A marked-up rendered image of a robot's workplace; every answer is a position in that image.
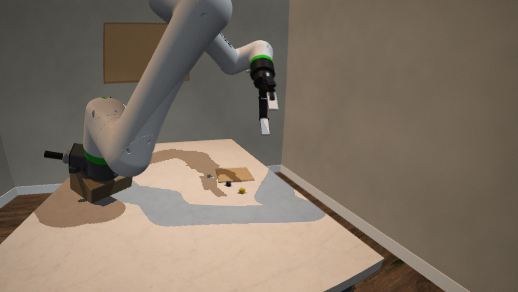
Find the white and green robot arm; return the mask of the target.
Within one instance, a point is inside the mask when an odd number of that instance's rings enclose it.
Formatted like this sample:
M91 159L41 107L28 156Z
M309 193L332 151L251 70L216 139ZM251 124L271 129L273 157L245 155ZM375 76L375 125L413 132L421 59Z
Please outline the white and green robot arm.
M228 75L246 70L253 80L261 70L270 71L273 78L277 73L269 43L258 40L234 49L220 33L232 16L231 0L148 3L168 26L127 106L108 97L91 100L86 106L83 144L74 143L64 153L44 153L45 158L69 164L69 173L81 171L95 181L143 173L166 115L204 51Z

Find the brown square mat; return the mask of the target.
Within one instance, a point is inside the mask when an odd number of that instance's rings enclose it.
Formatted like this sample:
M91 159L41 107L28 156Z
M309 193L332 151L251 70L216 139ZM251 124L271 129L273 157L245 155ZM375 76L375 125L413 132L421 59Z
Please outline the brown square mat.
M247 167L215 169L219 183L255 181Z

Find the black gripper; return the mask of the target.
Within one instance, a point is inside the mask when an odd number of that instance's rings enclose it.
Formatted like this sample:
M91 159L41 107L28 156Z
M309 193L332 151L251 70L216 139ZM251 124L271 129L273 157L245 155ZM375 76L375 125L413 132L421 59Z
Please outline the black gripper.
M274 81L273 74L267 70L261 70L255 73L253 80L254 86L259 89L259 121L261 124L261 134L270 135L268 125L269 118L267 118L267 105L269 110L278 111L276 92L274 89L274 87L276 87L276 83Z

